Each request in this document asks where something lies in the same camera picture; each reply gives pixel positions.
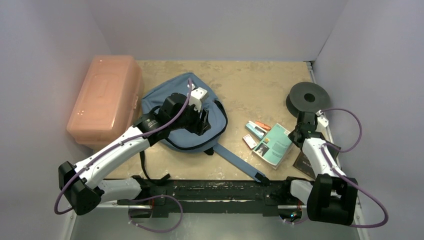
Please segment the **dark brown book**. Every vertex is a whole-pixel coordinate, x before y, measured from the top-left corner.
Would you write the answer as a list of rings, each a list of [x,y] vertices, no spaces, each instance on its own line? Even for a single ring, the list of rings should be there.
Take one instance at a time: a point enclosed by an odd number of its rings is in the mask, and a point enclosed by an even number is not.
[[[317,138],[307,140],[304,143],[306,149],[305,151],[303,150],[304,144],[302,147],[298,147],[300,154],[293,166],[313,179],[316,178],[316,175],[324,174],[338,178],[339,176],[334,170],[342,173],[335,161],[340,147],[327,140],[319,140]]]

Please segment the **teal paperback book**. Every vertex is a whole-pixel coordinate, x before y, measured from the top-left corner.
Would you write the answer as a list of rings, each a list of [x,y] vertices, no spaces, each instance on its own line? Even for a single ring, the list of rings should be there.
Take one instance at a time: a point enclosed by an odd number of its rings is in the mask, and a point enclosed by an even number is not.
[[[276,123],[252,152],[272,168],[277,169],[293,146],[289,133],[289,130]]]

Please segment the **blue grey backpack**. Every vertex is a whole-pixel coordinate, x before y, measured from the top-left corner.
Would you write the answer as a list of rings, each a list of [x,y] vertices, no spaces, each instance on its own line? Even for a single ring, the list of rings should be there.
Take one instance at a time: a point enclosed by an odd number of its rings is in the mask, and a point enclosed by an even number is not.
[[[165,116],[165,113],[177,113],[185,102],[186,98],[178,95],[186,93],[185,84],[188,81],[192,82],[194,90],[191,96],[201,96],[202,112],[197,115],[205,115],[206,118],[191,119],[182,113],[175,123],[187,123],[188,127],[171,131],[161,142],[182,153],[205,153],[209,156],[217,153],[255,181],[268,186],[270,180],[265,174],[219,144],[219,138],[228,125],[227,114],[213,90],[194,73],[183,73],[150,90],[141,100],[143,114],[155,116],[161,122],[167,123],[170,118]]]

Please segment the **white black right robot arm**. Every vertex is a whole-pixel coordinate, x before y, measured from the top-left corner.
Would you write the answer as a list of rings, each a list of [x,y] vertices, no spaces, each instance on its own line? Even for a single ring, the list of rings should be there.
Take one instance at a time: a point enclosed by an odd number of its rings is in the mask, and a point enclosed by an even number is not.
[[[288,135],[308,158],[315,180],[293,179],[281,189],[280,196],[288,204],[298,199],[305,203],[311,221],[349,226],[354,220],[358,182],[337,166],[317,126],[315,113],[300,111],[295,129]]]

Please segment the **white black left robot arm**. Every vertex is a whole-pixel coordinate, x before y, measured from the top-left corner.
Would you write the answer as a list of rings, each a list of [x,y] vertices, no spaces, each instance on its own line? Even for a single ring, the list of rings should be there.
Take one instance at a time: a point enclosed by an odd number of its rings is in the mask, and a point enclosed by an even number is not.
[[[76,164],[62,163],[58,168],[60,193],[54,203],[54,212],[61,215],[71,209],[80,216],[100,203],[114,200],[132,200],[138,205],[146,203],[149,191],[139,177],[123,180],[105,180],[105,177],[132,156],[168,138],[171,131],[186,129],[201,136],[210,128],[209,111],[202,109],[207,98],[208,93],[202,88],[188,95],[172,93],[158,113],[144,114],[99,152]],[[70,209],[58,209],[62,197],[66,197]]]

